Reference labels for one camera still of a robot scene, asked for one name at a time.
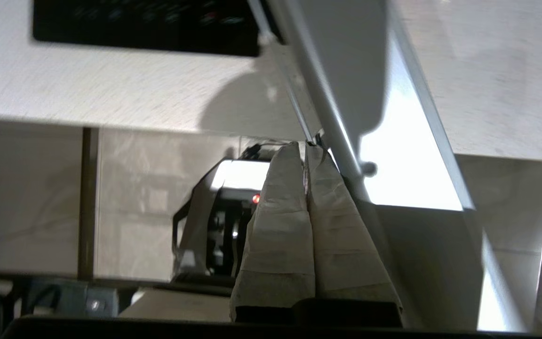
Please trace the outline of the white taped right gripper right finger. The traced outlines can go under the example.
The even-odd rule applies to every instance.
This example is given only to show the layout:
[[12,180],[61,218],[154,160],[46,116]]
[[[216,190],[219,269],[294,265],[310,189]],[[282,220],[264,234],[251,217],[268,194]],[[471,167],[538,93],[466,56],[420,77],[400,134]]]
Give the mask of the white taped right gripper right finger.
[[308,144],[307,203],[319,298],[403,305],[331,155]]

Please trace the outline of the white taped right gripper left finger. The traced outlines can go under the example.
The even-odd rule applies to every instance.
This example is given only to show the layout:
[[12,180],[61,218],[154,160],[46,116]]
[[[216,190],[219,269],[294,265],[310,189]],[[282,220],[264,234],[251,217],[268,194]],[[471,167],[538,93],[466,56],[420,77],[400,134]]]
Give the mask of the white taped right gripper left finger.
[[291,309],[316,294],[313,235],[299,144],[271,159],[247,225],[242,262],[230,298],[233,322],[248,311]]

